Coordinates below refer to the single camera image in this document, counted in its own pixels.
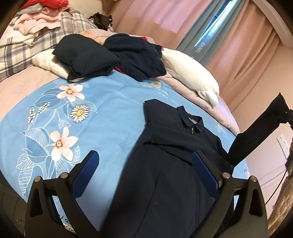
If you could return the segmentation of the pale pink quilt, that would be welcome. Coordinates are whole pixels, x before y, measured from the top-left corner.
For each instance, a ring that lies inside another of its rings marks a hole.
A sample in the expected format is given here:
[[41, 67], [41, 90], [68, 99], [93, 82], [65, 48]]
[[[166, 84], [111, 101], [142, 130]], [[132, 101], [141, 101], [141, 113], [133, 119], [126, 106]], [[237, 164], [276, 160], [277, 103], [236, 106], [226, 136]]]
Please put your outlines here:
[[[106, 32], [101, 29], [90, 29], [88, 31], [80, 32], [80, 35], [91, 38], [94, 41], [100, 43], [101, 45], [106, 41], [106, 39], [117, 34], [118, 33]], [[151, 39], [150, 37], [141, 37], [141, 36], [134, 36], [134, 37], [139, 37], [139, 38], [147, 40], [149, 43], [154, 43], [153, 39]], [[161, 89], [162, 89], [163, 82], [166, 83], [168, 86], [170, 86], [177, 93], [185, 97], [187, 100], [191, 101], [192, 103], [196, 104], [197, 106], [205, 110], [209, 115], [214, 117], [220, 124], [228, 128], [234, 135], [237, 135], [240, 133], [240, 130], [236, 123], [235, 118], [233, 117], [228, 106], [226, 105], [226, 103], [221, 97], [218, 97], [219, 101], [217, 106], [212, 106], [208, 101], [202, 98], [197, 93], [197, 91], [193, 91], [189, 89], [180, 81], [173, 78], [171, 74], [169, 73], [167, 73], [164, 76], [160, 76], [160, 77], [152, 79], [152, 82], [153, 82], [152, 83], [153, 86], [155, 85], [155, 83], [158, 84], [158, 86], [156, 86], [158, 89], [159, 89], [159, 84], [161, 85]]]

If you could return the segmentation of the red puffer jacket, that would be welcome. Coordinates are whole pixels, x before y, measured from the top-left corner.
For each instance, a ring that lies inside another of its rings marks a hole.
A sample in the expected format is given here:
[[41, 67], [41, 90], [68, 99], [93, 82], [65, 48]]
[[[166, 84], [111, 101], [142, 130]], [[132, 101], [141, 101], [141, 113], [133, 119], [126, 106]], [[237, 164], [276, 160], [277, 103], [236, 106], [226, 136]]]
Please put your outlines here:
[[40, 3], [49, 8], [65, 8], [68, 5], [68, 0], [28, 0], [21, 9], [25, 9], [34, 4]]

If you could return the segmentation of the navy collared zip jacket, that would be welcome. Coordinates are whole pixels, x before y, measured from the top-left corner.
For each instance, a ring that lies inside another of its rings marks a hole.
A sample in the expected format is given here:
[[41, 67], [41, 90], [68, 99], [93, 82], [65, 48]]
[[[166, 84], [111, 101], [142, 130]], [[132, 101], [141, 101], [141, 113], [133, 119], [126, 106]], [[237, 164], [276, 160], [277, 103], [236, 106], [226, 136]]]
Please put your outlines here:
[[214, 203], [192, 166], [192, 154], [201, 151], [221, 172], [232, 173], [281, 123], [292, 123], [292, 110], [278, 95], [228, 151], [200, 116], [182, 106], [148, 100], [144, 117], [144, 131], [124, 166], [102, 237], [189, 237]]

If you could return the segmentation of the white wall socket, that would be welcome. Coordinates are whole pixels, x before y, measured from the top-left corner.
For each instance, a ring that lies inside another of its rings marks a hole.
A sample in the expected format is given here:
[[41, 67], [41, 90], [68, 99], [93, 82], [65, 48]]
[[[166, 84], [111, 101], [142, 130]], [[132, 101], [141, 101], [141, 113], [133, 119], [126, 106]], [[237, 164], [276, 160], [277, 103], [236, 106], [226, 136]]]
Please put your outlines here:
[[277, 137], [277, 141], [282, 149], [282, 152], [284, 153], [285, 158], [287, 159], [290, 155], [290, 147], [289, 147], [286, 139], [284, 138], [284, 136], [282, 134], [280, 134]]

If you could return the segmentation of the beige padded headboard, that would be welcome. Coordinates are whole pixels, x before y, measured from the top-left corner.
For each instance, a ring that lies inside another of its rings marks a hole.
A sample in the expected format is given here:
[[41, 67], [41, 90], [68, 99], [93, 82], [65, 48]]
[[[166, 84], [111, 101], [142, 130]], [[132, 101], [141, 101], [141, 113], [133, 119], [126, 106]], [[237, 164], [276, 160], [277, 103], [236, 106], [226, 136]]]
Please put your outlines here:
[[102, 1], [99, 0], [68, 0], [69, 5], [83, 14], [86, 18], [102, 13]]

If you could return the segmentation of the crumpled navy garment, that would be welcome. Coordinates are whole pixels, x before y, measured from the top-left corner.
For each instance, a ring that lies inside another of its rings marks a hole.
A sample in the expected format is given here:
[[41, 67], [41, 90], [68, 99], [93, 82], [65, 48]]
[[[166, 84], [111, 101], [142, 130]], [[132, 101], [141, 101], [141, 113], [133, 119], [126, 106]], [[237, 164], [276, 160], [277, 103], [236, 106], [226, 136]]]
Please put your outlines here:
[[107, 38], [103, 46], [119, 58], [118, 69], [136, 81], [142, 82], [166, 74], [160, 45], [119, 33]]

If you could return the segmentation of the red garment under navy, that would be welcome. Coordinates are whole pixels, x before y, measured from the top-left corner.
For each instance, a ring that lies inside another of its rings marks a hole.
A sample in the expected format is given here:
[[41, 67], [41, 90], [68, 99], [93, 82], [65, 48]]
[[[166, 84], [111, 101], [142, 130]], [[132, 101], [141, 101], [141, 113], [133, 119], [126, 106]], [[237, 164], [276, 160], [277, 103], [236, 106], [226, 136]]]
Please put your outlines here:
[[[144, 39], [145, 41], [147, 41], [147, 37], [145, 37], [145, 36], [140, 36], [140, 38], [141, 38], [141, 39]], [[122, 70], [120, 70], [120, 68], [118, 68], [117, 66], [114, 67], [114, 69], [115, 69], [116, 71], [122, 73], [122, 74], [127, 75], [125, 72], [123, 72]]]

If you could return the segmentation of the pink curtain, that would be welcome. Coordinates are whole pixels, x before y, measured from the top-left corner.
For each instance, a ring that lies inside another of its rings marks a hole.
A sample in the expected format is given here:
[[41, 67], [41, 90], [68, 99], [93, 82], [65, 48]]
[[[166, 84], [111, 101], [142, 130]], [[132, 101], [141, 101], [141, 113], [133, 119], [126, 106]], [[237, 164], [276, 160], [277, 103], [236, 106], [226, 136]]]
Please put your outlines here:
[[[176, 50], [212, 1], [117, 1], [110, 8], [116, 32], [152, 37]], [[271, 61], [280, 39], [253, 1], [245, 1], [220, 47], [204, 67], [215, 77], [220, 95], [235, 110]]]

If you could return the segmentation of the black garment by headboard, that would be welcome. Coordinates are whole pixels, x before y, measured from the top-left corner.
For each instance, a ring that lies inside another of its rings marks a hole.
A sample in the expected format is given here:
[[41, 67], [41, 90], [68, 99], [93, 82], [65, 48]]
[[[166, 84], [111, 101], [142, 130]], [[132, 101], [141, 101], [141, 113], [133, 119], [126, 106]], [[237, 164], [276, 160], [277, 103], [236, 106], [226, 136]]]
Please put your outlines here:
[[89, 17], [89, 21], [92, 22], [98, 29], [105, 31], [112, 29], [112, 16], [102, 15], [99, 12]]

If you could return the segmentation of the light blue floral bedsheet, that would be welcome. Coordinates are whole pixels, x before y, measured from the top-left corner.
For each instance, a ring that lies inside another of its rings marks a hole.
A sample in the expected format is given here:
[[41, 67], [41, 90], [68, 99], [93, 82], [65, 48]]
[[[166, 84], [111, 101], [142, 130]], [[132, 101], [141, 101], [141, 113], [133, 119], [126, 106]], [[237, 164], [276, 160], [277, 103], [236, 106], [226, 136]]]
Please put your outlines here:
[[137, 82], [120, 72], [71, 85], [29, 67], [1, 82], [1, 173], [28, 199], [33, 179], [69, 172], [91, 150], [100, 162], [78, 203], [101, 228], [126, 158], [144, 129], [143, 104], [158, 99], [202, 117], [225, 149], [235, 136], [196, 104], [163, 82]]

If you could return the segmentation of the grey plaid blanket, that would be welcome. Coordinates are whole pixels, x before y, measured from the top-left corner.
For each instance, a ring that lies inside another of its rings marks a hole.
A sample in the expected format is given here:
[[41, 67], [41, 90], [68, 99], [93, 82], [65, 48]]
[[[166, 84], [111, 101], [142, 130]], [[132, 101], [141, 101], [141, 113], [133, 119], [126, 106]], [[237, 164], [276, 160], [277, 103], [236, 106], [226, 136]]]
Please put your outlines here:
[[1, 46], [1, 81], [32, 65], [32, 57], [39, 52], [53, 49], [66, 35], [97, 29], [90, 20], [77, 10], [62, 13], [61, 27], [52, 30], [43, 29], [32, 45], [25, 43], [5, 44]]

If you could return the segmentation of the pink clothes pile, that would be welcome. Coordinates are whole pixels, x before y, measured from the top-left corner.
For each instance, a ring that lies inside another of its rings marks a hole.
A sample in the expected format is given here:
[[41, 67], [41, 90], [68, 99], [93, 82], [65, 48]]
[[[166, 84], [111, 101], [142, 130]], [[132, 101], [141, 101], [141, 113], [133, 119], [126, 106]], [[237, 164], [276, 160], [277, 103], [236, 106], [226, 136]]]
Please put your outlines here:
[[32, 46], [41, 30], [61, 27], [62, 9], [43, 7], [36, 13], [24, 13], [11, 21], [12, 30], [8, 34], [10, 44], [25, 43]]

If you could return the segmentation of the folded dark navy garment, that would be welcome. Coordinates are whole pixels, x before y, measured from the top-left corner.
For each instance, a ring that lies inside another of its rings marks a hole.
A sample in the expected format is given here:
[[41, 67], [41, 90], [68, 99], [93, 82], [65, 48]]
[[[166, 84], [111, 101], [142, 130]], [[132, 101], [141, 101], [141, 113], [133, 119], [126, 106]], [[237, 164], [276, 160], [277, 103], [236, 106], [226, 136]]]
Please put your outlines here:
[[53, 55], [68, 71], [69, 81], [108, 76], [120, 61], [104, 46], [79, 34], [63, 37]]

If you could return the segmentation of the white fluffy pillow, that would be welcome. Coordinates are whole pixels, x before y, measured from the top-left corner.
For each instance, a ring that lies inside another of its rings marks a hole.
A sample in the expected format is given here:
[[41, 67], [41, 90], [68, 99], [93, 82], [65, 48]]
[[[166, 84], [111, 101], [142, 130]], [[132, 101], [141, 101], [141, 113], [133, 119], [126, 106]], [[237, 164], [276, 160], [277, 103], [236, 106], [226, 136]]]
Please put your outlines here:
[[180, 81], [189, 89], [196, 91], [212, 106], [218, 104], [220, 88], [212, 74], [199, 62], [185, 53], [177, 50], [163, 48], [161, 60], [166, 72]]

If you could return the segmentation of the cream folded blanket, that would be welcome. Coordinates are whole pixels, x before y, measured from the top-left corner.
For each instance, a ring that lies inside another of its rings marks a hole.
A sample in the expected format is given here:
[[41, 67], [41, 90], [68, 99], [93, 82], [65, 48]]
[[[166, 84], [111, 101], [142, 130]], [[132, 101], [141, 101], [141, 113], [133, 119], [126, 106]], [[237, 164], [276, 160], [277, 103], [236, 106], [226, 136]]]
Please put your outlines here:
[[35, 66], [48, 70], [53, 74], [72, 82], [84, 80], [82, 78], [69, 79], [69, 71], [60, 63], [57, 57], [53, 54], [54, 49], [45, 50], [34, 55], [31, 60]]

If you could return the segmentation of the blue-grey lettered curtain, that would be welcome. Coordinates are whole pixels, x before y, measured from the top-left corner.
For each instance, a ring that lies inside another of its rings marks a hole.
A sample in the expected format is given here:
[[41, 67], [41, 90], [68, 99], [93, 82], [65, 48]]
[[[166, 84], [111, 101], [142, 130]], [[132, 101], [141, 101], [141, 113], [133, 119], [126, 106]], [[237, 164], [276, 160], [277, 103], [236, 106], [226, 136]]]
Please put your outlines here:
[[220, 47], [245, 1], [212, 1], [185, 35], [177, 50], [203, 66]]

